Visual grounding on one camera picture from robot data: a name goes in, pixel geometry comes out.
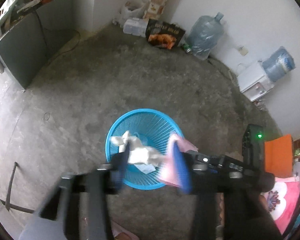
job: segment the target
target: basket rim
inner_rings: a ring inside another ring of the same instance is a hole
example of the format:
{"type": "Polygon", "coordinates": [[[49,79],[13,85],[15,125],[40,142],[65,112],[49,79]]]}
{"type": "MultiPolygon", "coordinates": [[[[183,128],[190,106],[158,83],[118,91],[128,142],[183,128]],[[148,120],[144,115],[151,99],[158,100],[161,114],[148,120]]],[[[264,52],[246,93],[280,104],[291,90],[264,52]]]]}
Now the basket rim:
{"type": "MultiPolygon", "coordinates": [[[[176,131],[176,133],[181,136],[181,137],[184,137],[183,136],[183,133],[181,131],[181,129],[179,128],[179,126],[176,124],[176,122],[171,118],[169,117],[167,114],[165,113],[162,113],[158,110],[154,110],[154,109],[150,109],[150,108],[140,108],[140,109],[135,109],[135,110],[132,110],[132,111],[129,111],[125,114],[123,114],[122,116],[120,116],[115,122],[114,124],[111,126],[109,132],[108,132],[108,135],[106,137],[106,149],[105,149],[105,152],[106,152],[106,159],[107,159],[107,162],[110,162],[110,138],[111,138],[111,135],[113,134],[114,132],[114,129],[118,126],[118,124],[123,120],[125,119],[126,117],[132,115],[132,114],[136,114],[136,113],[151,113],[151,114],[157,114],[159,116],[161,116],[162,118],[164,118],[172,127],[173,129],[176,131]]],[[[165,184],[163,183],[157,183],[157,184],[153,184],[153,185],[136,185],[134,183],[131,183],[129,181],[127,181],[126,179],[124,179],[123,181],[126,185],[130,186],[130,187],[133,187],[133,188],[136,188],[136,189],[143,189],[143,190],[150,190],[150,189],[157,189],[157,188],[160,188],[160,187],[163,187],[165,186],[165,184]]]]}

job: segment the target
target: concrete floor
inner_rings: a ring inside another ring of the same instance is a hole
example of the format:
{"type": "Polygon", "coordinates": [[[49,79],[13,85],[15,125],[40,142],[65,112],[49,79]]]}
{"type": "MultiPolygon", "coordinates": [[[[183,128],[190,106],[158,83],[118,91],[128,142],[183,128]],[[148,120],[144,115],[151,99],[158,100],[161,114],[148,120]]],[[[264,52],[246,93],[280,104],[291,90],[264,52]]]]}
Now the concrete floor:
{"type": "MultiPolygon", "coordinates": [[[[17,161],[11,202],[35,209],[62,172],[103,163],[109,128],[136,108],[168,114],[202,152],[240,152],[248,123],[265,126],[267,139],[278,137],[268,113],[240,94],[225,70],[109,26],[43,67],[25,92],[0,75],[0,198],[17,161]]],[[[108,200],[112,218],[141,239],[187,238],[192,196],[125,187],[108,200]]],[[[31,218],[12,212],[23,224],[31,218]]]]}

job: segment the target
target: wall outlet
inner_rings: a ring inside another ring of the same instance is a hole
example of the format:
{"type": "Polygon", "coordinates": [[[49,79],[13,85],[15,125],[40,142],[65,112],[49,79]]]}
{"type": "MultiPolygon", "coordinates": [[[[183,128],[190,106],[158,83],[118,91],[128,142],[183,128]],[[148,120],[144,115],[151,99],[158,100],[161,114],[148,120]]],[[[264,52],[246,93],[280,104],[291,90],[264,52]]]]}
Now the wall outlet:
{"type": "Polygon", "coordinates": [[[245,56],[248,54],[248,50],[246,47],[242,46],[242,47],[238,47],[237,50],[239,51],[239,53],[242,55],[242,56],[245,56]]]}

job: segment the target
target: blue plastic basket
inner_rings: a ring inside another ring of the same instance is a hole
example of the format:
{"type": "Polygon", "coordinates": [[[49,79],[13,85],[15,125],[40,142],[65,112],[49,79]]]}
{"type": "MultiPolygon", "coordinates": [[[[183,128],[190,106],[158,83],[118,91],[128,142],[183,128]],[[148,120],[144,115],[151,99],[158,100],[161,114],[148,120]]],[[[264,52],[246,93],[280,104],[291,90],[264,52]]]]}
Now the blue plastic basket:
{"type": "MultiPolygon", "coordinates": [[[[121,116],[114,122],[106,139],[106,158],[118,153],[119,147],[110,142],[111,136],[122,136],[126,131],[140,138],[145,146],[156,148],[161,154],[166,154],[166,148],[171,132],[183,137],[178,125],[166,114],[153,109],[137,109],[121,116]]],[[[130,187],[150,190],[163,187],[157,180],[159,168],[148,174],[139,171],[134,165],[128,165],[124,183],[130,187]]]]}

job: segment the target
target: orange box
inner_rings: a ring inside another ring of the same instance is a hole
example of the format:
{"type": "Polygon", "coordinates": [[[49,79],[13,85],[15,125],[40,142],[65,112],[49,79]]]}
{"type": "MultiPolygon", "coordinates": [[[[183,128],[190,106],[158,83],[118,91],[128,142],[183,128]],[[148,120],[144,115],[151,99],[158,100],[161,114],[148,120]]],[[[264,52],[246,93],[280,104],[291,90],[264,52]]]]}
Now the orange box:
{"type": "Polygon", "coordinates": [[[265,142],[265,171],[278,178],[292,176],[293,141],[290,134],[265,142]]]}

